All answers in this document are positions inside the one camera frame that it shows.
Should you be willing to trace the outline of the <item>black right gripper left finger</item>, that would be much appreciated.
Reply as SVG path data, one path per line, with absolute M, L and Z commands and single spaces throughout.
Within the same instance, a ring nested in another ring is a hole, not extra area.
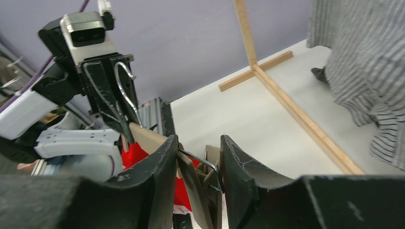
M 173 203 L 157 204 L 147 185 L 125 185 L 125 174 L 107 182 L 74 176 L 0 177 L 3 229 L 170 229 Z

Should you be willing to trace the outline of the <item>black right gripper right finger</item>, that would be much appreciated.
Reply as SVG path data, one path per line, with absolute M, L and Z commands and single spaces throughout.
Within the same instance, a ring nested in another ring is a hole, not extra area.
M 231 229 L 402 229 L 404 176 L 288 178 L 221 136 Z

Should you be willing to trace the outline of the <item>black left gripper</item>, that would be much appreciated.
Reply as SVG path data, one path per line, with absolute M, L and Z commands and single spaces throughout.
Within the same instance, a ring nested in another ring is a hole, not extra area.
M 86 96 L 90 114 L 100 115 L 108 127 L 134 143 L 128 124 L 139 124 L 139 109 L 131 61 L 131 54 L 113 53 L 85 60 L 75 68 L 65 69 L 55 62 L 32 89 L 59 106 L 76 95 Z

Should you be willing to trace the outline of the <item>red underwear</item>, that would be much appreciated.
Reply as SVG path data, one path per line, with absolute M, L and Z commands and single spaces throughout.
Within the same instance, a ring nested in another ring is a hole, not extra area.
M 124 181 L 125 185 L 130 185 L 132 180 L 135 184 L 130 185 L 131 187 L 147 185 L 147 191 L 152 192 L 152 211 L 158 211 L 159 203 L 163 204 L 164 208 L 173 203 L 175 214 L 192 212 L 184 179 L 177 177 L 177 145 L 175 139 L 168 139 L 150 155 L 138 143 L 130 145 L 128 151 L 122 150 L 125 172 L 117 175 L 117 178 L 127 174 L 129 179 Z

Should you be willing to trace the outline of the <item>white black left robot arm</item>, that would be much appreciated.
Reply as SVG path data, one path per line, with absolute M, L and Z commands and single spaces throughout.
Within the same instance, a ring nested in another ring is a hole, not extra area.
M 125 170 L 123 140 L 133 143 L 137 100 L 129 56 L 75 67 L 67 57 L 0 114 L 0 152 L 18 163 L 44 160 L 53 174 L 106 181 Z

